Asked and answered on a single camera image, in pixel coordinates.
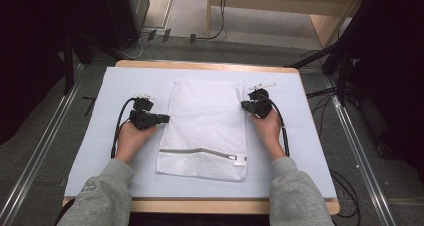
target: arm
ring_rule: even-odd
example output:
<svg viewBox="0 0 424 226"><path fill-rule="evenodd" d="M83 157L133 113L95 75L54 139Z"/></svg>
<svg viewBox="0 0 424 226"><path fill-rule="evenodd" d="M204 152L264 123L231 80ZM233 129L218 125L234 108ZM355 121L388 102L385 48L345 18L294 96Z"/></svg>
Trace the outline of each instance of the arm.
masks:
<svg viewBox="0 0 424 226"><path fill-rule="evenodd" d="M134 176L128 164L155 131L156 127L140 131L132 123L125 123L115 158L99 176L87 180L58 225L128 225L131 209L128 185Z"/></svg>
<svg viewBox="0 0 424 226"><path fill-rule="evenodd" d="M280 145L278 114L272 110L265 119L252 115L252 120L272 159L271 225L333 225L318 188L305 172L297 169Z"/></svg>

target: wooden table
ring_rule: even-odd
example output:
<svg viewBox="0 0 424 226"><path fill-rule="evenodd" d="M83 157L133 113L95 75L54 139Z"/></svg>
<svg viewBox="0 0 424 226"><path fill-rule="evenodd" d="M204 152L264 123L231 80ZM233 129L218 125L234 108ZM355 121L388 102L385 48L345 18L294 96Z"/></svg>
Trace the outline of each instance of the wooden table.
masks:
<svg viewBox="0 0 424 226"><path fill-rule="evenodd" d="M225 70L248 72L296 73L293 68L259 67L217 63L188 63L171 61L119 61L116 67L128 68L165 68L165 69L197 69L197 70ZM72 198L65 198L65 205ZM330 214L337 214L340 205L337 198L326 199ZM131 211L133 212L161 212L161 213L207 213L207 214L269 214L268 198L263 199L167 199L167 198L133 198Z"/></svg>
<svg viewBox="0 0 424 226"><path fill-rule="evenodd" d="M309 14L323 47L329 45L360 0L227 0L226 7ZM221 0L208 0L206 32L210 30L210 7Z"/></svg>

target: person's left hand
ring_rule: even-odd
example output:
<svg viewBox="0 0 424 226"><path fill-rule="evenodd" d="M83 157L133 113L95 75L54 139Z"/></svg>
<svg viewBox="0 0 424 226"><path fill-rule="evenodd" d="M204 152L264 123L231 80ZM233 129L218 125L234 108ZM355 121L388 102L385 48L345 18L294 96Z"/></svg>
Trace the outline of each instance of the person's left hand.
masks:
<svg viewBox="0 0 424 226"><path fill-rule="evenodd" d="M137 129L131 122L126 122L119 132L118 150L115 158L129 164L143 146L144 142L157 130L156 126L145 130Z"/></svg>

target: gray sleeve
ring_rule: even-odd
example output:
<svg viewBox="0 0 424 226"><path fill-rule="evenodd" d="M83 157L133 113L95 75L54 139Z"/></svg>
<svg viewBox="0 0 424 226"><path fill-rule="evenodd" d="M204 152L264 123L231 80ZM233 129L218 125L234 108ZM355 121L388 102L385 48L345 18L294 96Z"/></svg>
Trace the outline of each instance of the gray sleeve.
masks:
<svg viewBox="0 0 424 226"><path fill-rule="evenodd" d="M111 159L99 176L87 180L58 225L127 226L131 209L128 185L133 176L128 165Z"/></svg>
<svg viewBox="0 0 424 226"><path fill-rule="evenodd" d="M333 225L318 188L291 158L279 158L271 167L271 225Z"/></svg>

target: white board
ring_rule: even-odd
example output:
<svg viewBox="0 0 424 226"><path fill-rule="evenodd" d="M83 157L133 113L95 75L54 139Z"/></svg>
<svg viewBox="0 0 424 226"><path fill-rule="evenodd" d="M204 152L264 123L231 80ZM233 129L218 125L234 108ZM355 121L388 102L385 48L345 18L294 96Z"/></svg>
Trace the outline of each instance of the white board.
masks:
<svg viewBox="0 0 424 226"><path fill-rule="evenodd" d="M277 86L267 91L283 115L291 158L299 170L311 176L324 198L336 198L299 74L114 67L108 68L105 73L90 124L69 175L65 197L76 196L86 180L99 175L109 162L116 122L125 101L138 93L147 93L155 98L151 113L166 114L176 78L241 81L244 100L249 99L247 94L251 92L250 86L276 82ZM132 103L127 106L122 120L127 118L131 109ZM159 130L133 159L131 167L135 176L129 186L132 197L268 197L272 180L270 158L248 114L248 169L246 177L238 182L157 174L156 158L163 127L166 125L159 126Z"/></svg>

